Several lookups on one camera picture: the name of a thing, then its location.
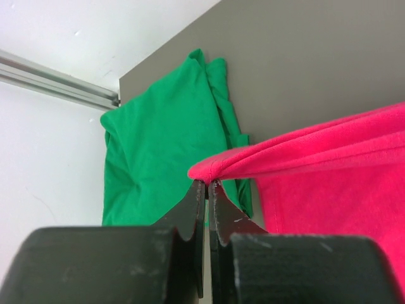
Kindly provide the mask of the pink t-shirt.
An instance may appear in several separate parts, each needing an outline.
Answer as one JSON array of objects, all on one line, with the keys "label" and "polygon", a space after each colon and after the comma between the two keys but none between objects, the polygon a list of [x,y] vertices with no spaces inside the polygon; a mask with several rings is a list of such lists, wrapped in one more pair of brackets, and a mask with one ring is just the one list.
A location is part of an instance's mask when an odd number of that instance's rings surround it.
[{"label": "pink t-shirt", "polygon": [[374,239],[404,283],[404,104],[235,148],[191,179],[256,181],[268,232]]}]

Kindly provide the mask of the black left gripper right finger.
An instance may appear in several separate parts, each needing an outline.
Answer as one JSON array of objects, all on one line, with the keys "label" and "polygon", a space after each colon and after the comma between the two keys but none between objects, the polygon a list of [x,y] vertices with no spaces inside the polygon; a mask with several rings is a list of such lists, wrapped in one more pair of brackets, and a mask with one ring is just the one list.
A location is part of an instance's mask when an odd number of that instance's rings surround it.
[{"label": "black left gripper right finger", "polygon": [[363,236],[270,234],[208,186],[214,303],[400,303],[386,254]]}]

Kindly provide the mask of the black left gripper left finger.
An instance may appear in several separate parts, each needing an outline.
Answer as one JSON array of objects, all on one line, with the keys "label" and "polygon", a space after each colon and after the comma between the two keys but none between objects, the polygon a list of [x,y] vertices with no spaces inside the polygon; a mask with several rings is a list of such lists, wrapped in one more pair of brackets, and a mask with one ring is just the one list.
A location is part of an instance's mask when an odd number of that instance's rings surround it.
[{"label": "black left gripper left finger", "polygon": [[147,226],[46,227],[20,246],[2,303],[197,303],[205,185]]}]

